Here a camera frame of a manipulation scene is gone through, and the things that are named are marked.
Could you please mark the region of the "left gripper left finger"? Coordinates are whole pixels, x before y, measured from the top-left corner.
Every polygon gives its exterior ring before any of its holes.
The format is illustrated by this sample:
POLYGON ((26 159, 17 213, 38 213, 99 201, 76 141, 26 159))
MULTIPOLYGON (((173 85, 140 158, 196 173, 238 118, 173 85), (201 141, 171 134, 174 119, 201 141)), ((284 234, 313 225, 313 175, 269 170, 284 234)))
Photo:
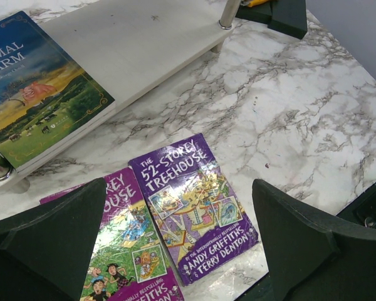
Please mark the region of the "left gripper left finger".
POLYGON ((0 300, 79 300, 105 199, 98 178, 0 220, 0 300))

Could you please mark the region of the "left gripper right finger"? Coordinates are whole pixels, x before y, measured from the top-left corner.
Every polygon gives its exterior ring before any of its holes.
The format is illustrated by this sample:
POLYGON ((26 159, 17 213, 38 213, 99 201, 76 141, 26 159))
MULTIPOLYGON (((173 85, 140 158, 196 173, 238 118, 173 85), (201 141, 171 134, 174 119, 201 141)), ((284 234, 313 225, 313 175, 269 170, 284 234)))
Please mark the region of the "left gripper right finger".
POLYGON ((275 300, 376 300, 376 230, 255 179, 253 206, 275 300))

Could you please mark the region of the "purple 52-Storey Treehouse book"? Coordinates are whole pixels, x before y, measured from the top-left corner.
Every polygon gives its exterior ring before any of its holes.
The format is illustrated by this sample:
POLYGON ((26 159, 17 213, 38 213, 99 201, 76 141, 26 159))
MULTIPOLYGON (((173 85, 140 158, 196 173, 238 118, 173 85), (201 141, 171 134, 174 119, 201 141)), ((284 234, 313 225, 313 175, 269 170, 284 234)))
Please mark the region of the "purple 52-Storey Treehouse book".
POLYGON ((129 161, 182 284, 258 243, 258 233, 202 134, 129 161))

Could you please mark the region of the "Animal Farm book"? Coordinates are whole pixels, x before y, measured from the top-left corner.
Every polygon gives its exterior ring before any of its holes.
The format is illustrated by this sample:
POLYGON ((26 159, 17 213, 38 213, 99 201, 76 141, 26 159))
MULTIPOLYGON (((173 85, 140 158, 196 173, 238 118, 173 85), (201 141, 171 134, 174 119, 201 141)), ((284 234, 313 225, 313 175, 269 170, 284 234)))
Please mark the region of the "Animal Farm book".
POLYGON ((23 172, 115 108, 25 12, 0 21, 0 154, 23 172))

